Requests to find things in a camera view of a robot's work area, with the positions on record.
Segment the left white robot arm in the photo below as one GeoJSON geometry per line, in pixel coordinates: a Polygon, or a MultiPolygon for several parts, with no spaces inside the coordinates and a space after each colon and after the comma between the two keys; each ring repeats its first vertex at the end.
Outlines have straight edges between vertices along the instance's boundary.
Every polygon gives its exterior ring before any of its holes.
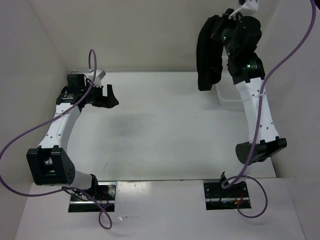
{"type": "Polygon", "coordinates": [[[56,99],[55,115],[59,118],[50,124],[38,147],[30,148],[26,153],[36,185],[81,189],[89,200],[99,196],[100,187],[96,176],[76,170],[67,154],[67,146],[85,105],[111,109],[119,104],[112,85],[102,85],[105,75],[104,70],[67,75],[67,85],[56,99]]]}

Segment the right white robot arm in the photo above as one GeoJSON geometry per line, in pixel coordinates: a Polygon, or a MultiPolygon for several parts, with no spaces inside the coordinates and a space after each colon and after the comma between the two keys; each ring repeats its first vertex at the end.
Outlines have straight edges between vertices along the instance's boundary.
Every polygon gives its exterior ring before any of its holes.
{"type": "Polygon", "coordinates": [[[272,119],[263,62],[255,52],[261,37],[258,19],[231,8],[218,18],[211,35],[226,51],[227,69],[243,103],[249,130],[248,141],[235,147],[239,165],[221,176],[219,191],[225,197],[237,191],[236,184],[244,181],[250,165],[264,162],[287,147],[272,119]]]}

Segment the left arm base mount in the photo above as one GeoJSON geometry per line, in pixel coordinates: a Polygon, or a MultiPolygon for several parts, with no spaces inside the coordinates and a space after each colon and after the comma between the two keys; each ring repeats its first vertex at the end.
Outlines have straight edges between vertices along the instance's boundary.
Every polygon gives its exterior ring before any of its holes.
{"type": "MultiPolygon", "coordinates": [[[[116,182],[99,181],[95,194],[89,191],[87,193],[105,208],[108,213],[111,213],[115,211],[116,190],[116,182]]],[[[90,198],[78,190],[70,190],[69,192],[69,213],[93,213],[101,211],[90,198]]]]}

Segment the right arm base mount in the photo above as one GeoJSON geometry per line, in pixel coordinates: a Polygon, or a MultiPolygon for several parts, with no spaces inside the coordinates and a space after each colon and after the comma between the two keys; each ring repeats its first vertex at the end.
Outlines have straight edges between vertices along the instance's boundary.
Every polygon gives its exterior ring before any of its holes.
{"type": "Polygon", "coordinates": [[[241,182],[228,189],[222,189],[218,179],[203,181],[205,207],[207,211],[251,209],[247,184],[241,182]]]}

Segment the black shorts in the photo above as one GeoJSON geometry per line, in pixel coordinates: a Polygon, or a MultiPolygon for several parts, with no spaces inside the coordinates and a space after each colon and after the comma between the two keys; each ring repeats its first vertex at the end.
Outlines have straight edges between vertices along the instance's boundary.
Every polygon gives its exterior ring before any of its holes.
{"type": "Polygon", "coordinates": [[[214,25],[220,17],[209,17],[201,28],[196,45],[196,70],[199,91],[210,91],[222,78],[223,44],[211,38],[214,25]]]}

